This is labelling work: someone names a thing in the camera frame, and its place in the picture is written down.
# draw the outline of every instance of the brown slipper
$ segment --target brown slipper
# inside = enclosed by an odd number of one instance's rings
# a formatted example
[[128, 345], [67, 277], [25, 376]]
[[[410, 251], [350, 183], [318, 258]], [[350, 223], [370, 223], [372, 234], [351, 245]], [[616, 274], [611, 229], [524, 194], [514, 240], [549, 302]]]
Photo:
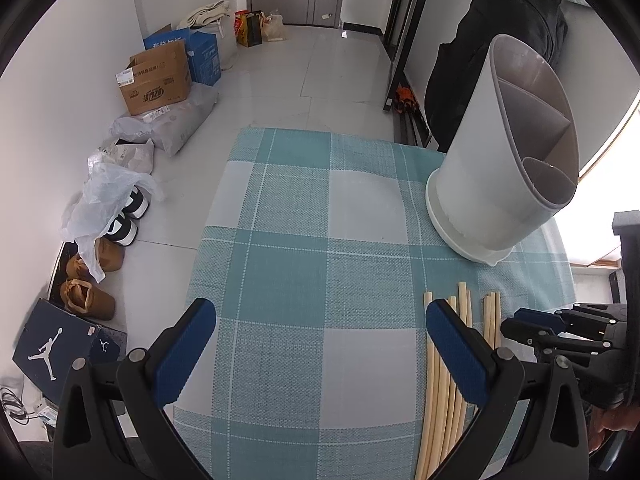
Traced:
[[[106, 238], [98, 238], [95, 241], [95, 252], [104, 272], [113, 272], [122, 267], [124, 260], [124, 248], [108, 241]], [[73, 280], [88, 280], [91, 277], [89, 269], [79, 254], [71, 257], [66, 263], [66, 275]]]
[[85, 280], [66, 280], [60, 285], [60, 297], [74, 314], [106, 321], [113, 319], [116, 301], [93, 283]]

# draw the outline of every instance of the black bag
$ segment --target black bag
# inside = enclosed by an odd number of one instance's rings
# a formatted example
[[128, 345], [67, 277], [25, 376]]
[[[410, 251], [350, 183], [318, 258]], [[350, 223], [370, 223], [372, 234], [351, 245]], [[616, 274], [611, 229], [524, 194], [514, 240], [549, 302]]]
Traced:
[[441, 152], [448, 151], [476, 88], [491, 40], [509, 34], [554, 70], [568, 25], [561, 0], [471, 0], [455, 39], [441, 44], [425, 95], [425, 114]]

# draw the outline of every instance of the checkered tablecloth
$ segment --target checkered tablecloth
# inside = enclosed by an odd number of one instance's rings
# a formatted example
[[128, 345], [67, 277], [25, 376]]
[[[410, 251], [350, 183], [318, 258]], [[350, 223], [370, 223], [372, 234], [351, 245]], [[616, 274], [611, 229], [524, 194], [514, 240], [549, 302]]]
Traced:
[[174, 409], [215, 480], [412, 480], [422, 295], [499, 290], [503, 316], [574, 300], [552, 221], [491, 268], [451, 251], [424, 193], [441, 153], [325, 132], [241, 132], [187, 304], [218, 325]]

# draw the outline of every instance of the white label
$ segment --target white label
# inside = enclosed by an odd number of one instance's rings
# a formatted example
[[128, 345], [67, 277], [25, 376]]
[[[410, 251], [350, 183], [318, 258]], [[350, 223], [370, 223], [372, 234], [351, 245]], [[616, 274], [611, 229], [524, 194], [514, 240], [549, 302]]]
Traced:
[[116, 79], [118, 81], [118, 86], [126, 86], [133, 83], [133, 69], [127, 68], [124, 72], [120, 72]]
[[142, 120], [145, 121], [145, 123], [150, 123], [151, 121], [157, 119], [161, 115], [164, 115], [168, 111], [169, 111], [169, 107], [168, 106], [163, 106], [161, 108], [158, 108], [158, 110], [153, 110], [153, 111], [149, 112], [148, 114], [144, 115], [142, 117]]

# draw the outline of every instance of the blue box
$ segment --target blue box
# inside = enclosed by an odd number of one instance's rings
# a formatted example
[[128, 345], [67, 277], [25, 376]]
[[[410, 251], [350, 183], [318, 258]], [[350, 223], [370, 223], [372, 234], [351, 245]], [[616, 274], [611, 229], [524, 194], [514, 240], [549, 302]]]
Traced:
[[124, 332], [38, 300], [18, 339], [14, 363], [47, 399], [60, 404], [66, 374], [76, 358], [111, 363], [123, 359], [126, 349]]
[[196, 83], [213, 86], [220, 79], [220, 56], [218, 55], [218, 40], [215, 34], [191, 32], [188, 28], [159, 32], [144, 40], [145, 49], [184, 40], [189, 60], [191, 80]]

